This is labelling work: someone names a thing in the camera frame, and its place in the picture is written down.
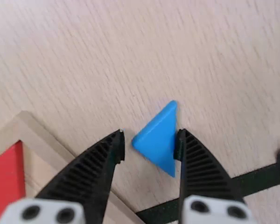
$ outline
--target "wood grain surface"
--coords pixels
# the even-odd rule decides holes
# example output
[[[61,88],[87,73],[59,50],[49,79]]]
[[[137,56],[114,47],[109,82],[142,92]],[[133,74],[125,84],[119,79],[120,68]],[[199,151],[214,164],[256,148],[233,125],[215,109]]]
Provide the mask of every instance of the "wood grain surface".
[[[0,0],[0,128],[28,110],[74,154],[124,128],[112,189],[134,211],[178,197],[130,146],[172,99],[231,176],[274,163],[280,0]]]

